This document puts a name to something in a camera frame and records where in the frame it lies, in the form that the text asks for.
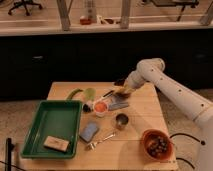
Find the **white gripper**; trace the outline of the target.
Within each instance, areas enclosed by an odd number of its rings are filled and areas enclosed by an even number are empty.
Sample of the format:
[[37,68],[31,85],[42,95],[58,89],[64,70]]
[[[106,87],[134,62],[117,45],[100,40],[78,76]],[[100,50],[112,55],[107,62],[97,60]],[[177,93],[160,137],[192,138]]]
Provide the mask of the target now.
[[139,89],[145,84],[146,80],[137,71],[132,71],[125,80],[124,87]]

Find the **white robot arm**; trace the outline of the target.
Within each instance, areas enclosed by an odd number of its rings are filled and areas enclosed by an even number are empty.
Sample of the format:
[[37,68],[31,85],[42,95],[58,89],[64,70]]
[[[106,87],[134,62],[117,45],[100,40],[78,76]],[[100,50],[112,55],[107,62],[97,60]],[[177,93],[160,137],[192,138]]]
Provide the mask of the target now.
[[151,82],[193,120],[201,128],[205,142],[199,149],[195,171],[213,171],[213,102],[165,75],[164,69],[161,58],[143,59],[128,75],[124,87],[127,92],[133,92]]

